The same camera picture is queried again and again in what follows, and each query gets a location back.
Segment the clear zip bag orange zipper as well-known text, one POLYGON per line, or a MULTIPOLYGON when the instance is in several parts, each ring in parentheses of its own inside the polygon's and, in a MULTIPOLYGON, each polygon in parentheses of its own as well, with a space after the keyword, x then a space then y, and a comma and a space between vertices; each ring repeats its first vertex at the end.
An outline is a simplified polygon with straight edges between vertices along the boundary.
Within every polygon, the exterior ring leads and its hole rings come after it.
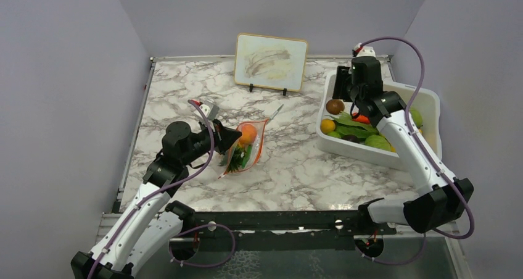
POLYGON ((241 132, 240 138, 222 156, 220 167, 223 172, 218 178, 232 173, 245 172, 253 167, 260 159, 265 128, 270 119, 245 121, 240 123, 236 130, 241 132))

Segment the toy pineapple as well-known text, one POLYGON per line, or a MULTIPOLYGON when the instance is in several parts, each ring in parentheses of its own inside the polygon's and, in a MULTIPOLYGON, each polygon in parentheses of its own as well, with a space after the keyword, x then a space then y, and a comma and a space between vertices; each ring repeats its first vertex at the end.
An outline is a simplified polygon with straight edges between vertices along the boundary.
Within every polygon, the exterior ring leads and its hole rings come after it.
POLYGON ((242 163, 244 161, 245 156, 245 147, 243 147, 241 144, 238 144, 230 158, 229 164, 227 166, 226 171, 227 172, 236 172, 240 170, 242 167, 242 163))

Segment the peach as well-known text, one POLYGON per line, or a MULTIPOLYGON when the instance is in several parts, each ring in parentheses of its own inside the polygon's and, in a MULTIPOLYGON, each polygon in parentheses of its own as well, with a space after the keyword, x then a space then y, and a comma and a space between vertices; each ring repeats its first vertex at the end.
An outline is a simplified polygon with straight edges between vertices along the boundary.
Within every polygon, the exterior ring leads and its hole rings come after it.
POLYGON ((257 136, 258 130, 255 125, 251 123, 245 123, 241 125, 241 137, 239 138, 239 144, 241 146, 251 146, 254 144, 257 136))

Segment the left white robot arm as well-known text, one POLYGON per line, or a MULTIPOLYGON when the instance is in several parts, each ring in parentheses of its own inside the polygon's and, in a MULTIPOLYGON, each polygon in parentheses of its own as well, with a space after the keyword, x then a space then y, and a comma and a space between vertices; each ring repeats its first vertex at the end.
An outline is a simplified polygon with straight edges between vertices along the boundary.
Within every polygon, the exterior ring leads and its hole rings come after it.
POLYGON ((171 198, 198 175, 189 173, 193 161, 226 152, 242 135, 217 119, 204 120, 200 126, 202 130, 194 133, 186 122, 169 124, 162 149, 148 166, 131 204, 90 251, 73 257, 75 278, 134 278, 170 238, 191 233, 193 209, 171 198))

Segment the green chili pepper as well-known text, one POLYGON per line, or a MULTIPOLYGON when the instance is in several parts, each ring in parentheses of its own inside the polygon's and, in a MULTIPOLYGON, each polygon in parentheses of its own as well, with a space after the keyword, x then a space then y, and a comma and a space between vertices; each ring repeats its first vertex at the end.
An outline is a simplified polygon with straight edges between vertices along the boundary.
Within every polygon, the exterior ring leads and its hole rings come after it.
POLYGON ((242 153, 242 162, 241 162, 241 168, 245 169, 252 153, 252 145, 248 145, 244 148, 244 152, 242 153))

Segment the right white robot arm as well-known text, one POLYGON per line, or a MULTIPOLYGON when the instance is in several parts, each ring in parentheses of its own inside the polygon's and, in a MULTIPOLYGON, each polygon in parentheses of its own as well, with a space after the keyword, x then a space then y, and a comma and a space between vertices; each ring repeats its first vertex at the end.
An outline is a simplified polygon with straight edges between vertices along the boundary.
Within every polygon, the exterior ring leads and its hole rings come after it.
POLYGON ((412 201, 378 199, 362 205, 363 213, 356 216, 359 231, 370 234, 381 223, 397 223, 425 233, 471 213, 473 184, 447 169, 419 134, 402 97, 384 89, 375 57, 356 57, 349 66, 338 66, 332 97, 351 102, 385 136, 418 192, 412 201))

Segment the red carrot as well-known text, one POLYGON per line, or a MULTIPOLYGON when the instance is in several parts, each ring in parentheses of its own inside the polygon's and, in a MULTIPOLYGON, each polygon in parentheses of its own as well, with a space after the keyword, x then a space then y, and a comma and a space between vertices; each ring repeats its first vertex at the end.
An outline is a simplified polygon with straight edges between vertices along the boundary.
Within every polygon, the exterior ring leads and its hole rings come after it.
POLYGON ((358 113, 353 113, 352 114, 352 120, 354 122, 363 123, 363 124, 366 124, 366 125, 370 125, 371 124, 370 120, 367 117, 365 117, 364 115, 358 114, 358 113))

